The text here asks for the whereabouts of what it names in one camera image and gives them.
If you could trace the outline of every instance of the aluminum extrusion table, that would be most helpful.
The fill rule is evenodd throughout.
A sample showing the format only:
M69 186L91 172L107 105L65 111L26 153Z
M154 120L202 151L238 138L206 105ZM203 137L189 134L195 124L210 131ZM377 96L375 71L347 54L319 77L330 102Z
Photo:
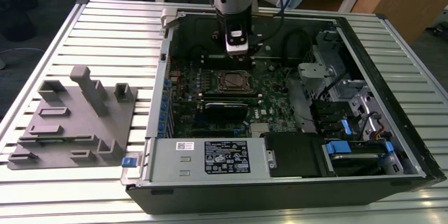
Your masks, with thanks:
M37 110L43 80L75 83L74 65L87 65L105 86L139 87L129 153L145 149L146 127L163 36L166 7L206 5L90 0L75 5L46 55L0 124L0 223L445 223L448 182L390 196L369 206L222 213L147 215L121 183L122 167L10 170L9 154ZM294 11L345 16L410 116L419 134L448 171L448 94L403 42L389 20L371 14ZM138 169L126 170L129 178Z

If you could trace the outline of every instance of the warning label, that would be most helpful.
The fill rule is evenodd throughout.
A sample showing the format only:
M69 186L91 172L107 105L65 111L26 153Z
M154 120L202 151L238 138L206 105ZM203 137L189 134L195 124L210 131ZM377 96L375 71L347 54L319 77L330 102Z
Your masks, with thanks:
M205 149L209 174L251 172L247 141L206 142Z

